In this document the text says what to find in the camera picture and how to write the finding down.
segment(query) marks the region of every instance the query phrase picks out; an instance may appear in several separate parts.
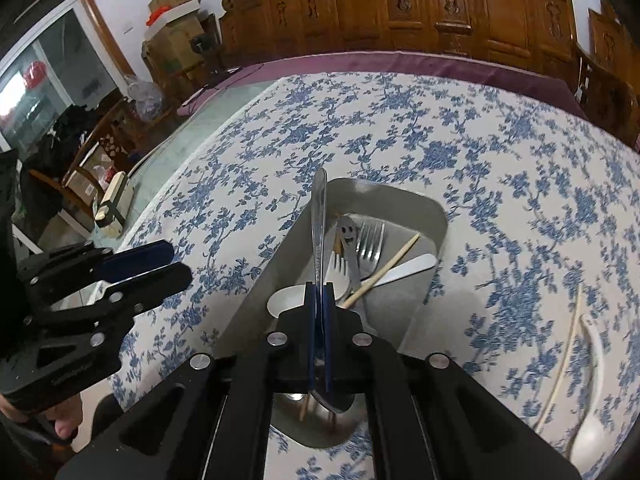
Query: purple cloth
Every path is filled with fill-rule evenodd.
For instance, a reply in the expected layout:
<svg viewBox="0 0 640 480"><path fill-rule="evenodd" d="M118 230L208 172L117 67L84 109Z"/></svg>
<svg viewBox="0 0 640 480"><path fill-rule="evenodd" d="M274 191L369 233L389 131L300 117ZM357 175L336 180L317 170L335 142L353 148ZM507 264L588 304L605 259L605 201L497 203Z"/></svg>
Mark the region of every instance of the purple cloth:
<svg viewBox="0 0 640 480"><path fill-rule="evenodd" d="M458 79L531 97L586 120L569 87L561 79L484 61L420 52L341 52L248 66L215 88L204 91L195 102L183 104L178 114L193 114L207 99L225 88L323 72L398 72Z"/></svg>

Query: wooden door frame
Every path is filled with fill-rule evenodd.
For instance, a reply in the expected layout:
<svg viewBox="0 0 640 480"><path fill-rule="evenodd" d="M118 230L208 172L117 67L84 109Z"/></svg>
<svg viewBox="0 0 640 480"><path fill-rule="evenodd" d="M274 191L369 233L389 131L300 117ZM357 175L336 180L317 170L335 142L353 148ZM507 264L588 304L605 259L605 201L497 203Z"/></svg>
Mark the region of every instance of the wooden door frame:
<svg viewBox="0 0 640 480"><path fill-rule="evenodd" d="M109 27L107 27L107 24L104 21L104 18L102 17L100 9L98 9L95 0L80 0L80 2L82 3L82 6L87 13L89 20L94 26L94 29L98 37L100 38L100 41L104 45L107 54L109 54L117 69L122 75L133 74L134 72L131 68L131 65L129 64L129 61L127 61L127 58L122 53L122 50L118 46L118 43L116 43L116 40L109 30Z"/></svg>

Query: red balloon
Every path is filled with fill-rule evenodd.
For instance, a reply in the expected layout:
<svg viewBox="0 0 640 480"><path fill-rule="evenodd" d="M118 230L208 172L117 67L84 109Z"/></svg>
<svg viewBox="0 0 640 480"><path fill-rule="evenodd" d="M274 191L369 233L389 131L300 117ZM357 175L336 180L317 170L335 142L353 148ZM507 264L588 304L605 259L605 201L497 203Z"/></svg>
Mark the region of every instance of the red balloon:
<svg viewBox="0 0 640 480"><path fill-rule="evenodd" d="M47 65L41 61L34 61L22 76L27 90L33 90L47 78Z"/></svg>

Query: plastic bag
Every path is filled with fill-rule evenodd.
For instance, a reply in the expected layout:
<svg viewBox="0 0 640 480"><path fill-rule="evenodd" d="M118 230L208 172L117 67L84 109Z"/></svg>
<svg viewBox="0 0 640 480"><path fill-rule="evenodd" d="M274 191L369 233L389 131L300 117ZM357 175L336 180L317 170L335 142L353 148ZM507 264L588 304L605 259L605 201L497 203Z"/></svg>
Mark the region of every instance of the plastic bag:
<svg viewBox="0 0 640 480"><path fill-rule="evenodd" d="M162 91L155 83L138 79L134 75L124 76L129 97L136 102L136 111L143 121L150 123L162 113Z"/></svg>

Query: beige device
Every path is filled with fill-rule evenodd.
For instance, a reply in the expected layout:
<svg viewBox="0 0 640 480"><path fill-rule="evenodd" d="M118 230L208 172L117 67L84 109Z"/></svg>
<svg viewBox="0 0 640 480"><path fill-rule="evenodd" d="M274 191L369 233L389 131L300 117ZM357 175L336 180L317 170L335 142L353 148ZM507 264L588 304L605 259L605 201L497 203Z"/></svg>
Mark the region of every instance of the beige device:
<svg viewBox="0 0 640 480"><path fill-rule="evenodd" d="M133 186L124 171L116 173L95 214L95 223L107 238L122 234L124 221L133 199Z"/></svg>

